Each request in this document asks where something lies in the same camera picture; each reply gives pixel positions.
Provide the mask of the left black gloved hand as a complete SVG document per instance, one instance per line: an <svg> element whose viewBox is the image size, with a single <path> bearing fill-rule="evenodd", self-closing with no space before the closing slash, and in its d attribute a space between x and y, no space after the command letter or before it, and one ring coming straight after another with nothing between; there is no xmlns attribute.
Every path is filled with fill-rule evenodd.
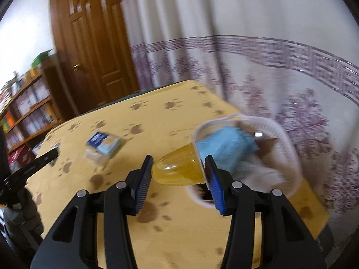
<svg viewBox="0 0 359 269"><path fill-rule="evenodd" d="M17 254L34 255L35 249L24 231L27 231L38 244L42 243L41 234L44 231L37 205L32 199L32 194L27 188L18 192L20 203L12 208L4 209L5 236L11 249Z"/></svg>

